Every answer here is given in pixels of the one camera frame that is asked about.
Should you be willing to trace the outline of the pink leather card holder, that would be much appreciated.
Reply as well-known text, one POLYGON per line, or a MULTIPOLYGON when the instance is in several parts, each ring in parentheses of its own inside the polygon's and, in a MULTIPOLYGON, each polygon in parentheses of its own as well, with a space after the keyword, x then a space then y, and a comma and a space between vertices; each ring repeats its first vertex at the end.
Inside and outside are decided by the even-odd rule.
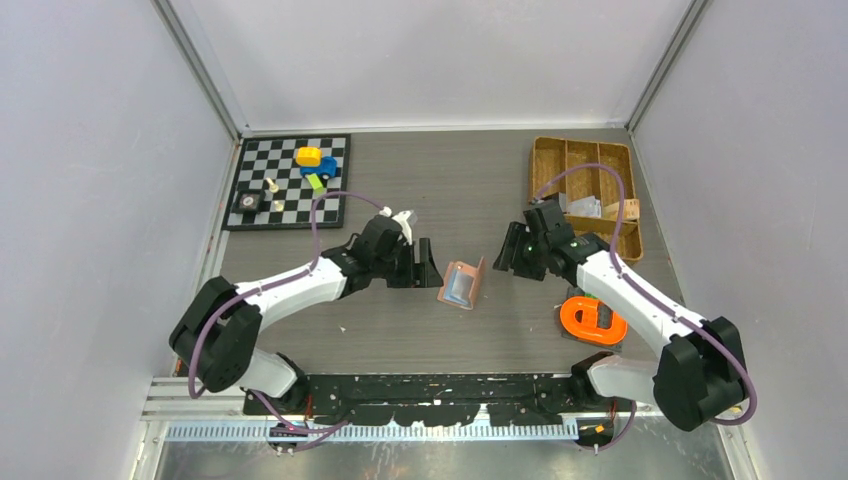
POLYGON ((451 261, 446 268, 444 285, 439 290, 437 300, 464 310, 473 310, 484 274, 484 257, 481 257, 476 264, 459 260, 451 261))

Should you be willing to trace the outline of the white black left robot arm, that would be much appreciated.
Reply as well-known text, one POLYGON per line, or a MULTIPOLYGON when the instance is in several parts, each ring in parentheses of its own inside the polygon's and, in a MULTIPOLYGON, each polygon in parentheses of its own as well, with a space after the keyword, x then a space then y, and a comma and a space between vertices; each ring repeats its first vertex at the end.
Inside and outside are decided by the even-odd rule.
POLYGON ((306 375, 286 355, 259 349, 260 333, 301 310, 364 290, 375 279, 389 288, 441 287, 429 239, 413 238, 415 222, 412 210, 384 208, 346 244, 321 252, 316 263, 253 282, 208 280, 168 340, 193 375, 190 386, 211 393, 238 387, 284 414, 298 412, 309 394, 306 375))

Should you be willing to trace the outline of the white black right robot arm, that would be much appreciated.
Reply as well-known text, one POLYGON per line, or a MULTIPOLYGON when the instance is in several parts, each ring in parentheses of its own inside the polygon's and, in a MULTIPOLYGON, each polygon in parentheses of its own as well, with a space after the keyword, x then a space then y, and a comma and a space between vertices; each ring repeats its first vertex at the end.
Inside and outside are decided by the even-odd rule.
POLYGON ((726 425, 724 413, 746 403, 734 424, 755 413, 758 397, 747 372, 741 335, 724 317, 707 320, 673 302, 640 277, 594 233, 578 235, 554 200, 541 201, 509 224, 493 267, 541 281, 547 274, 596 297, 651 348, 652 362, 608 352, 571 368, 571 397, 584 410, 609 398, 656 406, 683 431, 726 425))

